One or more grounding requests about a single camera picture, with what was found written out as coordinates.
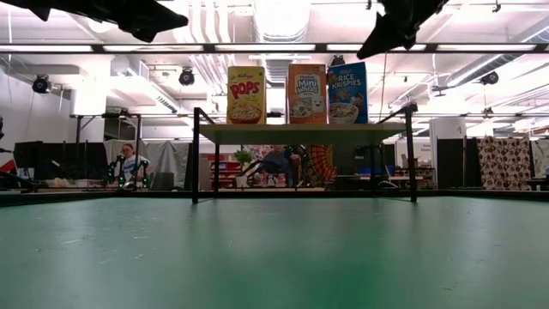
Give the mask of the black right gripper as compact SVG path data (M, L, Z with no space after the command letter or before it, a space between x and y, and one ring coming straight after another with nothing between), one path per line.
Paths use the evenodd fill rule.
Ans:
M356 53L366 59L397 47L409 50L416 43L420 25L441 12L449 0L380 0L384 15L377 14L375 27ZM413 30L409 33L398 31Z

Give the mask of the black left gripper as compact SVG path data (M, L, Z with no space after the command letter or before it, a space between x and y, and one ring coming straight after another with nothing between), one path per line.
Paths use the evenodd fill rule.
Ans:
M114 23L134 38L151 43L158 33L186 27L189 19L155 0L51 0L50 5L95 21Z

